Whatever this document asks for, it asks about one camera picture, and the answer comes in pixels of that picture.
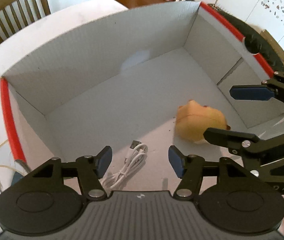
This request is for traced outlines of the yellow plush toy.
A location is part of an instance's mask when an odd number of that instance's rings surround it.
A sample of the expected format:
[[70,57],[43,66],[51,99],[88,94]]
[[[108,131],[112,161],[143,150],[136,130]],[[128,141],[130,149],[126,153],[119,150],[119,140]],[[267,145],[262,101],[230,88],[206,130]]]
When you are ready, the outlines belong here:
[[179,106],[175,122],[175,135],[183,140],[201,144],[206,142],[204,132],[208,128],[231,130],[224,114],[210,106],[203,106],[195,100]]

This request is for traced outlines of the red cardboard box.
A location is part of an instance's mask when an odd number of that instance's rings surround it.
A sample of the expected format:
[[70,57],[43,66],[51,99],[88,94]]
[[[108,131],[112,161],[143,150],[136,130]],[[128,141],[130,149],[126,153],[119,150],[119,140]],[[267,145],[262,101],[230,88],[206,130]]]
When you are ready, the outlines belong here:
[[233,85],[254,85],[280,69],[259,34],[203,2],[154,4],[71,28],[33,49],[0,81],[14,153],[66,161],[141,139],[172,144],[177,109],[188,100],[216,108],[237,131],[284,113],[284,103],[236,101]]

